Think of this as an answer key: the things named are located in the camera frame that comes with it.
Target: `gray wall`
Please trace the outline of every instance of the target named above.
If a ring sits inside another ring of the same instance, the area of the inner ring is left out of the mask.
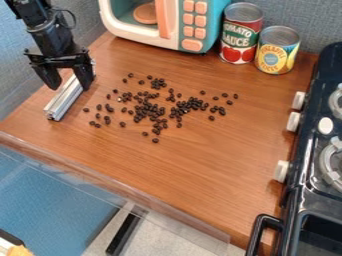
[[[285,25],[297,30],[302,39],[302,51],[318,53],[327,44],[342,41],[342,0],[244,2],[261,7],[265,15],[265,26]]]
[[[105,28],[99,16],[97,0],[52,0],[56,6],[71,10],[77,18],[73,30],[76,42],[87,46]],[[42,82],[23,56],[24,48],[34,46],[25,25],[16,20],[3,0],[0,1],[0,120],[34,93]]]

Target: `black cable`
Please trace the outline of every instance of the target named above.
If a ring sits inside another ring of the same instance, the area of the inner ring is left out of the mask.
[[[53,7],[52,9],[55,10],[55,11],[58,11],[60,13],[67,12],[72,17],[72,20],[74,22],[74,24],[72,26],[68,26],[68,24],[63,24],[62,22],[60,23],[61,26],[65,27],[67,29],[74,29],[74,28],[76,28],[77,21],[76,21],[76,16],[75,16],[75,14],[73,12],[71,12],[71,11],[69,11],[67,9],[60,9],[60,8],[56,8],[56,7]]]

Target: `can label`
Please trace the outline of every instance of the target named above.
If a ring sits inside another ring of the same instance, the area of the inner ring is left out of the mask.
[[[225,20],[220,57],[230,63],[244,64],[254,60],[262,21],[247,24]]]
[[[255,64],[263,72],[269,74],[284,74],[294,65],[299,43],[293,46],[281,47],[259,42]]]

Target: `red can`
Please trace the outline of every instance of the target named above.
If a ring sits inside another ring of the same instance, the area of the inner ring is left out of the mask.
[[[243,2],[229,5],[224,13],[220,57],[234,64],[253,61],[264,19],[261,9]]]

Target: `can lid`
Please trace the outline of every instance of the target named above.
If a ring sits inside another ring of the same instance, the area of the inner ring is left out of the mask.
[[[224,12],[231,21],[256,22],[264,17],[258,6],[245,2],[228,5]]]
[[[291,46],[300,42],[299,34],[292,28],[285,26],[271,26],[265,28],[260,34],[265,44]]]

